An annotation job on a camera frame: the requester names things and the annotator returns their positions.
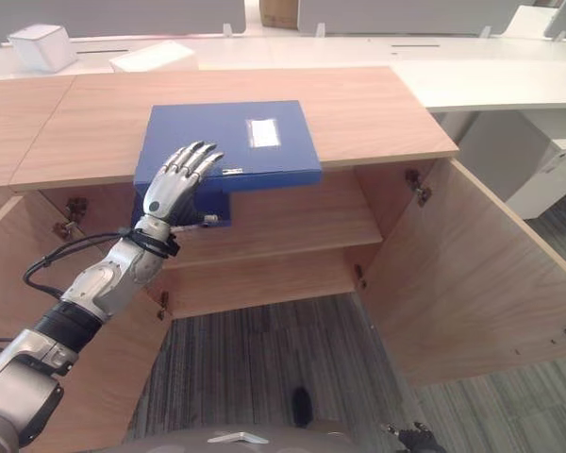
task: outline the white label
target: white label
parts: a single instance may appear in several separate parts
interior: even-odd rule
[[[242,168],[224,168],[223,169],[223,175],[240,175],[241,173],[243,173],[243,169]]]
[[[279,146],[279,134],[276,131],[276,120],[249,120],[249,142],[253,148],[264,146]]]

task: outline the white desk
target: white desk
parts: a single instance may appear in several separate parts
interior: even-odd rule
[[[549,8],[522,7],[510,38],[303,37],[259,24],[258,1],[246,0],[247,31],[234,38],[176,40],[193,49],[200,69],[391,66],[430,111],[566,107],[566,42],[542,36]],[[76,40],[80,60],[60,75],[111,72],[108,60],[151,39]],[[0,79],[34,74],[12,48],[0,49]]]

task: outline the white box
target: white box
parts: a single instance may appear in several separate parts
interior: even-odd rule
[[[77,60],[61,25],[31,25],[8,35],[8,40],[29,69],[56,73]]]
[[[116,73],[199,69],[195,52],[174,41],[164,41],[141,50],[128,52],[110,59],[109,63]]]

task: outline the cardboard box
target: cardboard box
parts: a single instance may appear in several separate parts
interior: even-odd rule
[[[298,0],[260,0],[260,19],[264,26],[298,28]]]

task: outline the wooden cabinet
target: wooden cabinet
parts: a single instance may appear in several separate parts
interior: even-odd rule
[[[234,194],[231,227],[178,233],[179,256],[64,379],[37,451],[124,436],[168,327],[150,300],[163,292],[171,314],[185,317],[356,289],[416,385],[566,355],[566,262],[449,159],[457,148],[390,69],[49,80],[0,82],[0,189],[29,191],[0,199],[9,198],[0,207],[0,335],[33,325],[53,303],[20,275],[61,243],[52,225],[68,198],[89,200],[81,234],[129,225],[151,106],[298,99],[325,172],[313,186]],[[25,88],[48,101],[13,95]],[[18,122],[23,135],[6,140]],[[409,169],[432,192],[422,206]],[[60,262],[46,278],[67,286],[105,250]]]
[[[423,206],[407,169],[432,191]],[[174,317],[356,288],[414,384],[566,355],[566,262],[454,159],[328,171],[235,194],[232,213],[232,227],[178,233],[180,255],[149,288],[169,293]],[[92,232],[114,223],[105,214],[90,214]]]

